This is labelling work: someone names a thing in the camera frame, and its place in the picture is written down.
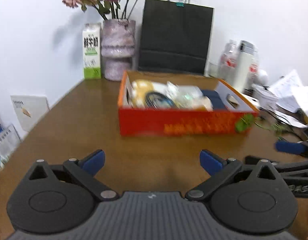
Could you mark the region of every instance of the bottle with red label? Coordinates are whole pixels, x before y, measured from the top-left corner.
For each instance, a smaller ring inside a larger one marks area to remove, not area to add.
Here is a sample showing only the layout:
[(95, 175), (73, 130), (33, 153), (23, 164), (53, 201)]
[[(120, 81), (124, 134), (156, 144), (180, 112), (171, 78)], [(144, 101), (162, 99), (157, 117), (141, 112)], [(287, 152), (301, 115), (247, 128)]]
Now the bottle with red label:
[(232, 74), (232, 69), (235, 67), (236, 63), (235, 51), (236, 41), (230, 40), (230, 42), (226, 44), (220, 59), (218, 78), (226, 81)]
[(252, 88), (252, 84), (254, 83), (255, 75), (256, 75), (257, 70), (258, 70), (258, 66), (259, 66), (258, 50), (255, 47), (254, 55), (252, 57), (252, 63), (250, 65), (250, 67), (249, 67), (249, 73), (247, 75), (247, 79), (246, 79), (246, 83), (245, 83), (244, 89), (246, 89), (246, 90), (253, 89)]

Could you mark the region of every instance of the wooden table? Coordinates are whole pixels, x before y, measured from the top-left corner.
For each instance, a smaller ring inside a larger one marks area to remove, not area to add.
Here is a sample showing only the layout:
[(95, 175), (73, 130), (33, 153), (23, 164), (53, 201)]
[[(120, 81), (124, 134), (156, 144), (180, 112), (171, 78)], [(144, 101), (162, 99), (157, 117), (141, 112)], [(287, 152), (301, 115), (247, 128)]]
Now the wooden table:
[[(121, 137), (118, 128), (119, 83), (83, 81), (66, 95), (29, 133), (0, 173), (0, 239), (13, 228), (6, 203), (28, 168), (37, 159), (61, 164), (83, 158), (96, 149), (106, 153), (96, 178), (119, 193), (123, 191), (180, 191), (208, 178), (200, 167), (199, 152), (208, 149), (224, 159), (256, 155), (283, 162), (304, 160), (278, 153), (270, 131), (254, 126), (249, 135), (185, 137)], [(299, 212), (291, 232), (305, 239), (308, 199), (299, 199)]]

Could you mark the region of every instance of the thermos lid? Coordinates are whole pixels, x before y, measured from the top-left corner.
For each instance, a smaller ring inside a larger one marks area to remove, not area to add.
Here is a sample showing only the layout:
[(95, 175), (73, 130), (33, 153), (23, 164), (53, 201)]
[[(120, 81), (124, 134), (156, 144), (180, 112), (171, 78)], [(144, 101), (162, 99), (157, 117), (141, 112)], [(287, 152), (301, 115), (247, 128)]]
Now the thermos lid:
[(241, 41), (239, 45), (239, 50), (251, 55), (254, 55), (254, 45), (248, 41)]

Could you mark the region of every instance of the red box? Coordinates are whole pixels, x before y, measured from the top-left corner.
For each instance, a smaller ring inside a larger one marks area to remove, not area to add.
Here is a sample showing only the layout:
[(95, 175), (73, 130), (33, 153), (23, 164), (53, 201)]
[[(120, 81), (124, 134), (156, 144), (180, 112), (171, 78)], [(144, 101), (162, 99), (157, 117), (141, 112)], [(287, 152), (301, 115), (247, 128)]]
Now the red box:
[[(215, 90), (227, 110), (132, 108), (128, 95), (131, 95), (131, 83), (138, 79)], [(199, 75), (128, 71), (123, 76), (118, 96), (118, 118), (123, 136), (245, 133), (257, 115), (258, 110), (226, 82)]]

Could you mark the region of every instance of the white thermos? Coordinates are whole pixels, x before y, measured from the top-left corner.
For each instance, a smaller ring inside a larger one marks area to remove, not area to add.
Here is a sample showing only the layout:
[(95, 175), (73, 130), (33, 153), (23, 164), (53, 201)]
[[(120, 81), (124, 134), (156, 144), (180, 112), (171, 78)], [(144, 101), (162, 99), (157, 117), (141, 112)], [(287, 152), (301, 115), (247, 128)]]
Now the white thermos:
[(252, 63), (254, 45), (248, 41), (241, 41), (238, 49), (239, 51), (236, 59), (236, 66), (229, 84), (241, 93), (244, 90), (247, 75), (249, 73), (249, 67)]

